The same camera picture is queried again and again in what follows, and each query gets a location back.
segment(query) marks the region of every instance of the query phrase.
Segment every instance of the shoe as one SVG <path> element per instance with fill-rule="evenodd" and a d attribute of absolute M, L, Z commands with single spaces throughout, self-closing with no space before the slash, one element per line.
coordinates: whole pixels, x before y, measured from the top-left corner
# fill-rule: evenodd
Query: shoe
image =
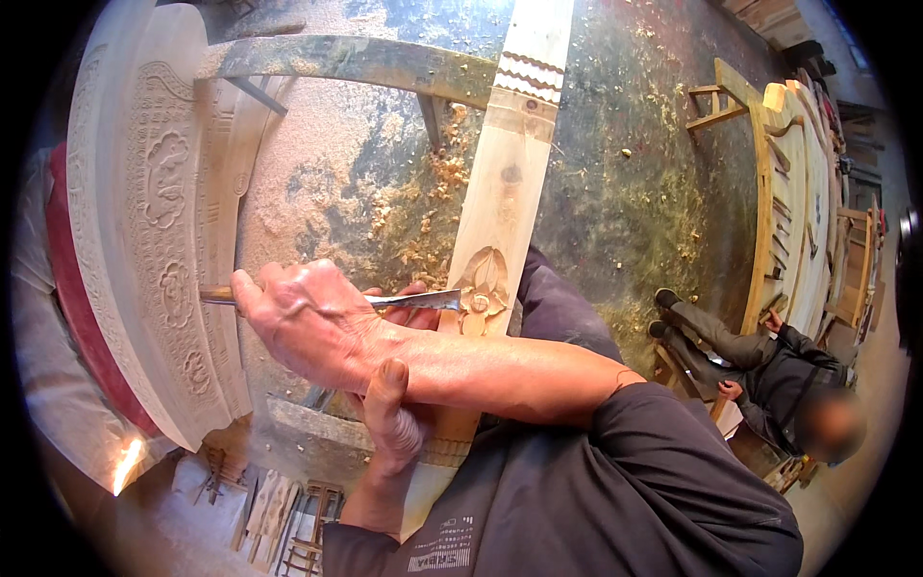
<path fill-rule="evenodd" d="M 657 292 L 653 295 L 653 300 L 657 302 L 658 305 L 669 310 L 670 307 L 676 303 L 681 303 L 683 299 L 679 298 L 676 293 L 667 288 L 657 289 Z"/>
<path fill-rule="evenodd" d="M 663 339 L 668 326 L 662 320 L 652 320 L 651 324 L 647 326 L 647 333 L 655 339 Z"/>

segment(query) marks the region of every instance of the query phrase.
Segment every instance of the dark pants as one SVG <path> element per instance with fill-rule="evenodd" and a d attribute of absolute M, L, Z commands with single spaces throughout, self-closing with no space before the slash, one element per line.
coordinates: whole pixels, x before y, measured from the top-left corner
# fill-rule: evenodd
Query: dark pants
<path fill-rule="evenodd" d="M 531 245 L 516 297 L 522 303 L 521 337 L 577 344 L 622 362 L 605 321 L 577 287 L 557 276 L 545 255 Z"/>
<path fill-rule="evenodd" d="M 718 382 L 722 380 L 733 380 L 742 387 L 748 387 L 748 373 L 768 363 L 775 355 L 776 343 L 769 335 L 734 334 L 719 319 L 686 302 L 674 304 L 670 311 L 711 345 L 721 358 L 733 365 L 722 367 L 713 363 L 678 327 L 666 329 L 664 343 L 677 354 L 696 380 L 716 391 Z"/>

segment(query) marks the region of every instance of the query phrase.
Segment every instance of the carved leaf ornament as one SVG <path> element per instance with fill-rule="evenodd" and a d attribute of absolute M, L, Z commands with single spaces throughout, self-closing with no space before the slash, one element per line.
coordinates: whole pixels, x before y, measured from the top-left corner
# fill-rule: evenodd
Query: carved leaf ornament
<path fill-rule="evenodd" d="M 482 336 L 491 319 L 507 309 L 507 262 L 492 246 L 474 253 L 453 288 L 461 289 L 459 331 Z"/>

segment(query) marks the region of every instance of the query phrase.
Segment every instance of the red cloth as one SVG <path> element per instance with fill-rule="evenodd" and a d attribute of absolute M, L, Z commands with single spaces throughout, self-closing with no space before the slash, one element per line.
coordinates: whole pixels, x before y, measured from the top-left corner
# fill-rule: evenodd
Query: red cloth
<path fill-rule="evenodd" d="M 64 311 L 71 336 L 77 344 L 87 370 L 96 379 L 102 393 L 119 413 L 152 437 L 161 434 L 138 397 L 128 386 L 122 371 L 115 363 L 109 346 L 102 337 L 87 291 L 80 276 L 74 239 L 70 233 L 70 214 L 67 211 L 66 142 L 54 149 L 51 171 L 54 178 L 52 195 L 45 207 L 48 225 L 48 257 L 52 263 L 58 301 Z"/>

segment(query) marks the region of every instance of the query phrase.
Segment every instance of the dark t-shirt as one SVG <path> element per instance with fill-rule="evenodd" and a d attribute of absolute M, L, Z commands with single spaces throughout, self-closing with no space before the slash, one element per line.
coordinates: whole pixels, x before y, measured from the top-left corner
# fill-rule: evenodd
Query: dark t-shirt
<path fill-rule="evenodd" d="M 479 435 L 403 545 L 324 525 L 324 575 L 795 575 L 788 503 L 701 403 L 655 383 L 614 393 L 589 432 L 508 422 Z"/>

